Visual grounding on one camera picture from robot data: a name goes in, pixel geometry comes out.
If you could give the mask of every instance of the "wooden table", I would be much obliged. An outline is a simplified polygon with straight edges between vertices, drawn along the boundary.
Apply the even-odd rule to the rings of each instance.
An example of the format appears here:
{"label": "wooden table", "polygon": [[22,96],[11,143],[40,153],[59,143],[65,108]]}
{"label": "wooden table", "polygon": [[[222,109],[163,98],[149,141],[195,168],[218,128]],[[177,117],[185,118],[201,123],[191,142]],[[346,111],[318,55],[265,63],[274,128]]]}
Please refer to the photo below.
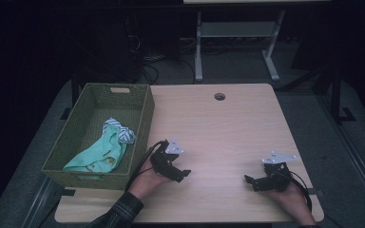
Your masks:
{"label": "wooden table", "polygon": [[[177,138],[184,153],[173,164],[191,169],[144,201],[135,222],[279,222],[292,220],[270,199],[254,192],[244,174],[265,177],[262,158],[271,151],[296,155],[289,169],[312,183],[269,85],[155,85],[155,111],[148,147]],[[215,99],[223,93],[225,100]],[[76,189],[62,196],[58,222],[90,222],[122,191]],[[313,215],[323,219],[316,195]]]}

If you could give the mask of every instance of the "grommet hole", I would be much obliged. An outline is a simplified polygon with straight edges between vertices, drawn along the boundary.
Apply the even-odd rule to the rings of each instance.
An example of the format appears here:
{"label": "grommet hole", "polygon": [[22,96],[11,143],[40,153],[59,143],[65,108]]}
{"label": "grommet hole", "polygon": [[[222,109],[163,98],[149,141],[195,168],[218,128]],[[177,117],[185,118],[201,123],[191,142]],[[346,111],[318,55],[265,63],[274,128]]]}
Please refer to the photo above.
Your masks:
{"label": "grommet hole", "polygon": [[226,98],[226,96],[222,93],[216,93],[215,94],[215,99],[218,101],[223,101]]}

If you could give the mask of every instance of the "person's right hand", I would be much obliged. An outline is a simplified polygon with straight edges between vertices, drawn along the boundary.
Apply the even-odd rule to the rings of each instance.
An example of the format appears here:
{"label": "person's right hand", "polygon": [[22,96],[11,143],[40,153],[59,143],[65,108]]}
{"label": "person's right hand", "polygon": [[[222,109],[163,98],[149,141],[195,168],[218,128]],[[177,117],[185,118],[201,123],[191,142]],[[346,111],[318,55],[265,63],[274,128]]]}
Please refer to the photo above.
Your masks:
{"label": "person's right hand", "polygon": [[287,214],[295,219],[299,226],[316,225],[303,193],[292,182],[283,192],[269,190],[262,192],[262,194],[275,200]]}

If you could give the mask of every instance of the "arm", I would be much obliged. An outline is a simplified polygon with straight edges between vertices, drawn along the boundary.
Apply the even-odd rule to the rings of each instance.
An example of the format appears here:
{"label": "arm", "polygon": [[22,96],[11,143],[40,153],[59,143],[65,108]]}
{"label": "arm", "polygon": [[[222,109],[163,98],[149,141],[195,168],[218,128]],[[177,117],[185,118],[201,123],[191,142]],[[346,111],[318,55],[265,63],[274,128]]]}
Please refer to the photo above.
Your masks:
{"label": "arm", "polygon": [[300,227],[318,227],[303,194],[292,182],[283,192],[270,190],[263,192],[263,194],[275,200],[287,214],[293,217]]}
{"label": "arm", "polygon": [[156,188],[170,179],[156,174],[147,159],[139,175],[111,209],[104,215],[93,220],[88,228],[128,228],[135,217],[144,208],[142,199],[152,194]]}

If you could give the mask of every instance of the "person's left hand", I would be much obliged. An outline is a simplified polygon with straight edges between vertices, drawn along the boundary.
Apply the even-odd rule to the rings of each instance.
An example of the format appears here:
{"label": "person's left hand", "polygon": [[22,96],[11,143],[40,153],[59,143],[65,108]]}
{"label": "person's left hand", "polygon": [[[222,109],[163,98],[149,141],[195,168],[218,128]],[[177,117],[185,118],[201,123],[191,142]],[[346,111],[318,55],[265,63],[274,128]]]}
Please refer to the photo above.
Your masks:
{"label": "person's left hand", "polygon": [[152,194],[163,183],[171,181],[169,178],[159,175],[153,170],[150,157],[142,166],[141,172],[143,173],[136,177],[128,190],[129,193],[139,200]]}

